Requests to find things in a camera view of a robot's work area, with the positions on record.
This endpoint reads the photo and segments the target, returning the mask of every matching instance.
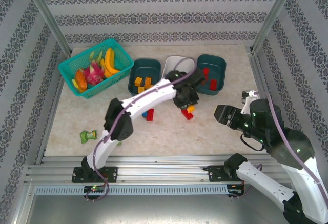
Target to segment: patterned wallpaper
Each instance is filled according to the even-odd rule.
[[[328,0],[287,0],[257,52],[285,121],[310,139],[328,187]]]
[[[275,0],[45,0],[71,47],[246,44]]]
[[[0,223],[34,164],[65,59],[33,0],[0,0]]]

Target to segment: dragon fruit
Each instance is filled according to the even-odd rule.
[[[91,65],[84,71],[84,75],[89,84],[97,85],[104,80],[105,70],[99,67],[95,60],[92,60]]]

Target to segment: table surface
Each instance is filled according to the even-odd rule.
[[[199,94],[194,118],[187,121],[172,100],[154,108],[154,120],[147,122],[139,117],[133,123],[134,132],[112,155],[215,155],[264,153],[255,152],[240,141],[240,132],[218,123],[213,113],[217,105],[242,108],[241,92],[257,90],[252,69],[244,45],[206,46],[134,46],[124,47],[133,59],[149,57],[161,62],[172,55],[197,59],[201,54],[223,57],[227,62],[224,88],[215,96]],[[76,55],[86,48],[74,48]],[[91,153],[97,140],[81,144],[79,134],[83,130],[97,129],[101,134],[104,116],[110,100],[131,97],[128,79],[110,86],[91,99],[75,96],[64,83],[54,122],[47,143],[45,156],[86,156]],[[260,144],[248,139],[249,144]]]

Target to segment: teal basket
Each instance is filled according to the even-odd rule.
[[[93,58],[97,58],[101,51],[103,57],[105,57],[105,53],[109,47],[111,47],[115,52],[114,65],[115,65],[115,69],[120,70],[120,72],[108,79],[105,79],[103,82],[99,83],[98,85],[89,88],[85,92],[80,93],[74,87],[72,82],[72,79],[74,79],[75,77],[76,71],[79,68],[86,69],[90,65],[89,56],[91,52],[93,51],[95,52]],[[128,55],[128,53],[122,48],[122,46],[120,46],[119,43],[116,42],[114,39],[108,39],[62,62],[61,64],[59,64],[59,71],[62,77],[64,78],[64,80],[66,81],[67,85],[69,86],[69,88],[76,96],[90,98],[98,94],[99,92],[103,91],[107,87],[120,81],[121,79],[129,76],[130,69],[133,67],[133,65],[134,65],[134,61]]]

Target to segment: green snack package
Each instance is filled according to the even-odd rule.
[[[92,132],[88,132],[86,130],[83,130],[80,133],[81,143],[85,144],[90,139],[97,139],[97,130],[93,130]]]

